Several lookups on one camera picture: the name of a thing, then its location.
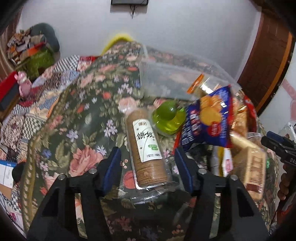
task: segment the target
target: orange cap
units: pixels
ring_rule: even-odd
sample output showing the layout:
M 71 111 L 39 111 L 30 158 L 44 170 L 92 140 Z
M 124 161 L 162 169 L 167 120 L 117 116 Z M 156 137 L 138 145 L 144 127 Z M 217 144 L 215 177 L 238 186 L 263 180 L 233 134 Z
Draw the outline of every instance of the orange cap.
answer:
M 195 91 L 195 89 L 198 86 L 198 84 L 203 80 L 203 78 L 204 78 L 204 74 L 200 74 L 200 76 L 188 88 L 187 93 L 188 94 L 192 94 Z

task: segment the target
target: blue snack bag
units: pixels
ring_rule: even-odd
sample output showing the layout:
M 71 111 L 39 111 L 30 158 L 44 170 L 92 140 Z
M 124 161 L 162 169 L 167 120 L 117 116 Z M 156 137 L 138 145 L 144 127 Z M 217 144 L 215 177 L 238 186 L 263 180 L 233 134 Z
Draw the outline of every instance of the blue snack bag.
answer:
M 188 151 L 193 143 L 231 147 L 229 136 L 233 123 L 231 87 L 215 90 L 186 108 L 181 144 Z

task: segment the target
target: wooden door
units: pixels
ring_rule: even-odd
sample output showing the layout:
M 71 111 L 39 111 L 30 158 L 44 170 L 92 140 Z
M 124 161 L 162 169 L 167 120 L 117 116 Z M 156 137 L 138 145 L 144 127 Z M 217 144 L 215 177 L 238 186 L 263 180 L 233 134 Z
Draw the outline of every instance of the wooden door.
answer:
M 257 112 L 283 73 L 291 43 L 292 35 L 281 20 L 262 12 L 253 49 L 238 80 Z

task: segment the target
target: floral tablecloth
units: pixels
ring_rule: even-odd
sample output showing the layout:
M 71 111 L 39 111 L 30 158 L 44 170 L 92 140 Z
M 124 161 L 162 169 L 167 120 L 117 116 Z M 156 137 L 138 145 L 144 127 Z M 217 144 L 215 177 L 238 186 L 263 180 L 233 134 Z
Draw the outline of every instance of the floral tablecloth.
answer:
M 119 186 L 101 204 L 113 240 L 182 240 L 195 205 L 195 198 L 177 190 L 146 204 L 134 205 L 136 195 L 123 114 L 129 107 L 158 107 L 159 100 L 142 98 L 137 59 L 141 45 L 113 46 L 98 58 L 60 96 L 45 125 L 28 144 L 27 164 L 22 176 L 21 199 L 24 228 L 30 223 L 43 197 L 60 173 L 78 176 L 104 161 L 114 146 L 121 149 Z M 180 182 L 171 153 L 174 138 L 160 137 L 164 157 Z M 269 158 L 264 198 L 257 203 L 266 225 L 275 209 L 278 164 Z M 86 237 L 81 198 L 75 199 L 80 235 Z M 212 235 L 217 233 L 220 200 L 215 201 Z

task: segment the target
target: patterned blanket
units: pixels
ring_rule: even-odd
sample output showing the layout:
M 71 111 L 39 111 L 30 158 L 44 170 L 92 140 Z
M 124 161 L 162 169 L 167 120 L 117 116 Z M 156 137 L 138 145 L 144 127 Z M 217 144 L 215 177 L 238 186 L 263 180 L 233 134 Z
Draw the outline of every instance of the patterned blanket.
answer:
M 1 128 L 1 144 L 16 153 L 17 162 L 26 160 L 29 140 L 46 122 L 63 90 L 94 60 L 92 56 L 59 60 L 33 83 L 30 100 L 13 108 Z M 11 160 L 11 157 L 5 156 L 4 159 Z
M 114 240 L 182 240 L 196 198 L 180 190 L 169 192 L 145 204 L 135 205 L 131 197 L 137 190 L 133 181 L 123 114 L 120 110 L 148 106 L 159 101 L 142 98 L 139 91 L 137 59 L 141 45 L 113 46 L 60 95 L 48 114 L 47 122 L 28 143 L 27 163 L 21 181 L 21 206 L 27 232 L 34 215 L 60 173 L 78 176 L 95 163 L 104 161 L 112 147 L 121 149 L 120 184 L 100 200 Z M 173 179 L 180 182 L 172 155 L 174 137 L 160 137 L 163 155 Z M 267 227 L 275 211 L 278 164 L 268 159 L 264 198 L 257 203 Z M 86 237 L 81 197 L 75 198 L 80 235 Z M 220 199 L 216 197 L 211 236 L 218 230 Z

